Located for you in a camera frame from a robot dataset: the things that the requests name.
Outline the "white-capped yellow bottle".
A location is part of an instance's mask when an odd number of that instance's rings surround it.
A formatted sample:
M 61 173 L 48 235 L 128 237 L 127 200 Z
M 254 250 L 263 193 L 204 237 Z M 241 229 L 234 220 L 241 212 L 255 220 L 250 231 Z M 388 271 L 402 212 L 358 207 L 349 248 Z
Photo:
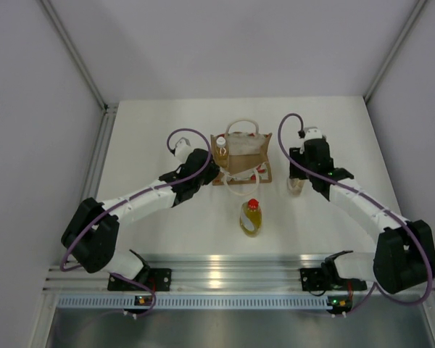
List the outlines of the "white-capped yellow bottle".
M 298 178 L 288 178 L 287 179 L 287 189 L 289 193 L 294 196 L 300 196 L 302 189 L 304 188 L 306 180 Z
M 228 166 L 228 146 L 224 136 L 218 136 L 215 141 L 215 158 L 221 167 Z

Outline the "red-capped yellow bottle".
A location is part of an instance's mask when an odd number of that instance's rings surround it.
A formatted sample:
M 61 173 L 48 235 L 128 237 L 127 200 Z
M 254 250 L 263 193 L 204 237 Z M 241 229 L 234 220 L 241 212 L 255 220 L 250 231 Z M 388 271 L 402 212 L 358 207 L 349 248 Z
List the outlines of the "red-capped yellow bottle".
M 239 225 L 248 237 L 256 237 L 262 226 L 262 210 L 256 199 L 250 199 L 241 206 Z

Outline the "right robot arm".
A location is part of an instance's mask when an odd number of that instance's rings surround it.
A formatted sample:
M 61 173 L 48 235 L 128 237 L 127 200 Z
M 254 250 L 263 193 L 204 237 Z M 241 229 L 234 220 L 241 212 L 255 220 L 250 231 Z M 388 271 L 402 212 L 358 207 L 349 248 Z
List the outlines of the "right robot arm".
M 376 282 L 396 294 L 435 279 L 435 248 L 429 224 L 411 221 L 367 194 L 353 174 L 335 167 L 323 138 L 289 150 L 290 178 L 308 180 L 328 202 L 348 214 L 372 239 L 373 254 L 343 251 L 326 258 L 323 280 L 339 288 L 349 279 Z

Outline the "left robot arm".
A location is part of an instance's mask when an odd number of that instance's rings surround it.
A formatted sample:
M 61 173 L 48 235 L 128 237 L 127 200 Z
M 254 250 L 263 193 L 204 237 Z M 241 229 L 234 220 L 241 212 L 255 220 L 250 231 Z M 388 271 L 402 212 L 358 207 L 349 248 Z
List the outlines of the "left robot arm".
M 135 251 L 123 251 L 119 240 L 130 225 L 150 214 L 173 208 L 193 197 L 220 173 L 205 149 L 175 150 L 181 164 L 149 186 L 126 196 L 98 202 L 84 199 L 62 234 L 61 242 L 87 273 L 117 274 L 135 290 L 149 281 L 149 266 Z

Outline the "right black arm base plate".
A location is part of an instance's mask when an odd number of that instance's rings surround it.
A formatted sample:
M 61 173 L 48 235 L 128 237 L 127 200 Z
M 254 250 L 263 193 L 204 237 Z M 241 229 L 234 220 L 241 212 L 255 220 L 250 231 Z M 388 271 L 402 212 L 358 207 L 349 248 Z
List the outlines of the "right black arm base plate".
M 332 290 L 331 279 L 321 268 L 301 268 L 299 274 L 302 290 L 315 297 Z

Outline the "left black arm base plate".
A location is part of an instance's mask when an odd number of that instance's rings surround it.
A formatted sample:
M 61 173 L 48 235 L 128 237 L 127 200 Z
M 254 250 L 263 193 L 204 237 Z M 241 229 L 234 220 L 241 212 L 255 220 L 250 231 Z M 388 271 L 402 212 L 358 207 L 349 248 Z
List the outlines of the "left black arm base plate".
M 170 268 L 150 268 L 142 271 L 141 275 L 133 280 L 141 283 L 152 291 L 169 291 L 172 281 L 172 270 Z M 110 276 L 107 284 L 108 291 L 139 291 L 137 285 L 131 284 L 119 278 Z

